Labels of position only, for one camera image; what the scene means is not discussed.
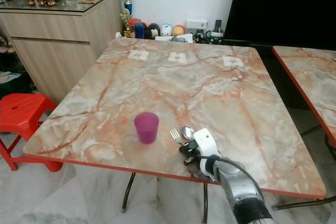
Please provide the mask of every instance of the wooden cabinet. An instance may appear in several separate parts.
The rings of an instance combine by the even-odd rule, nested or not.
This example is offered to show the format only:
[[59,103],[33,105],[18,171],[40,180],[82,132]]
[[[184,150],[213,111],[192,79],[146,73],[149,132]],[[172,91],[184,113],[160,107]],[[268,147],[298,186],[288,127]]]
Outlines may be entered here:
[[122,30],[119,0],[29,7],[0,6],[1,26],[38,90],[58,104]]

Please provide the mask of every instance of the glass countertop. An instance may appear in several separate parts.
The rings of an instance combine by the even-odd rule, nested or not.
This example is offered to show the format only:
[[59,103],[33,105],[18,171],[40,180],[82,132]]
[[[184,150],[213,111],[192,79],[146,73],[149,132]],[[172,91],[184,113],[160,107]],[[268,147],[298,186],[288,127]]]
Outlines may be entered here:
[[7,3],[1,4],[0,9],[15,9],[15,10],[50,10],[56,12],[86,12],[95,4],[101,2],[99,0],[94,4],[80,3],[83,0],[59,0],[56,6],[39,6],[37,3],[35,6],[29,6],[27,0],[12,0]]

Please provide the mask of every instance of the electrical outlet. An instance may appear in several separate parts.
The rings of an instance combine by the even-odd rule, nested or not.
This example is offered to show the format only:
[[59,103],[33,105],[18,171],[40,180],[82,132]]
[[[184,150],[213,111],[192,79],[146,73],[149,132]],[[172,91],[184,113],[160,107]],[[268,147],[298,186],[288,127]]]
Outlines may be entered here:
[[186,28],[206,29],[208,21],[206,19],[187,18]]

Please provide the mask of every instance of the paper label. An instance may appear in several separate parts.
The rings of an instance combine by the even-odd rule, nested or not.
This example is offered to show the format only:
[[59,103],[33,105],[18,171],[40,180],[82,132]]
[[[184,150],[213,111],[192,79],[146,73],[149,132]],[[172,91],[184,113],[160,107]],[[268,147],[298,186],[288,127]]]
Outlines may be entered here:
[[225,66],[231,67],[243,67],[244,64],[238,57],[223,56],[223,62]]
[[134,60],[147,60],[148,55],[149,55],[148,51],[132,50],[128,58]]
[[186,64],[186,57],[185,53],[176,53],[176,52],[171,52],[169,55],[169,61],[174,61],[182,64]]

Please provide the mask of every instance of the black screen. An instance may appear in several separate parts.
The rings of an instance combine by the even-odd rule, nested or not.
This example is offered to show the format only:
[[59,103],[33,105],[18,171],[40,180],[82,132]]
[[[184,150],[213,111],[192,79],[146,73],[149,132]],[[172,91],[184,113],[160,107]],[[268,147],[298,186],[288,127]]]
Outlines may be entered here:
[[336,0],[233,0],[225,39],[333,49]]

